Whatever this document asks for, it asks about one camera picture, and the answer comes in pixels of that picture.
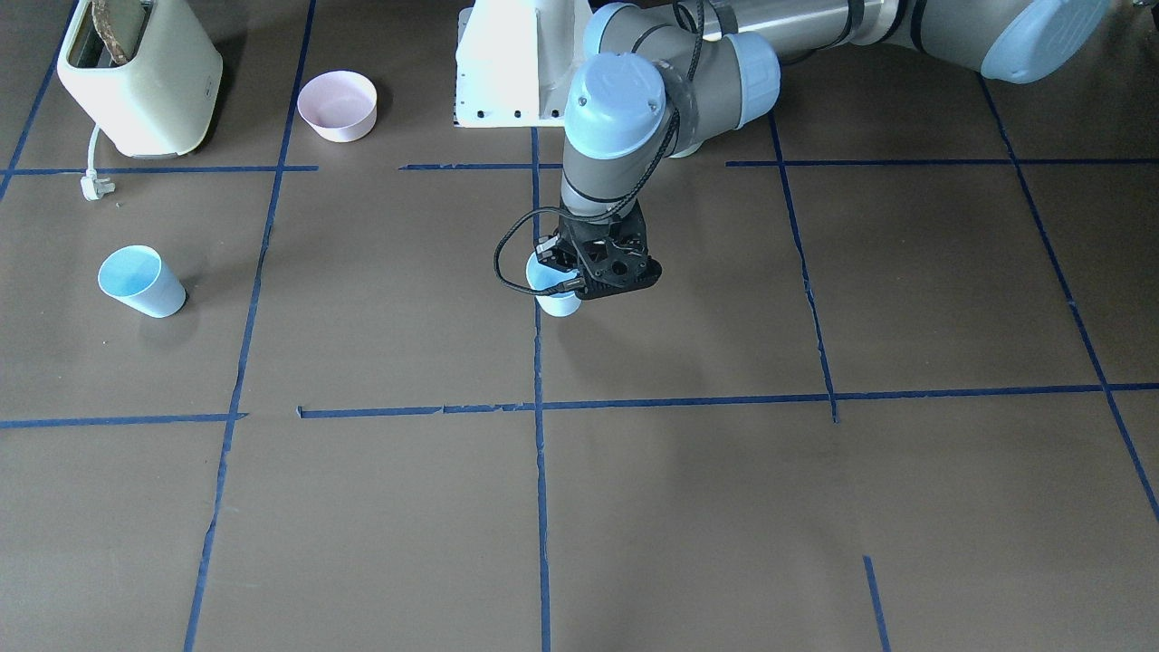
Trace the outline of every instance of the gray floor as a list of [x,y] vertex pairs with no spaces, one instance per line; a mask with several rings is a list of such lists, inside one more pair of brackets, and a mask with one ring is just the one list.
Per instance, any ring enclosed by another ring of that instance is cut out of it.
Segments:
[[[462,0],[194,2],[220,122],[173,161],[102,139],[96,203],[68,5],[0,1],[0,650],[1159,649],[1125,0],[1028,87],[787,68],[644,189],[661,281],[563,320],[490,273],[561,134],[452,127]],[[382,94],[357,142],[289,110],[333,68]],[[176,315],[97,290],[133,242]]]

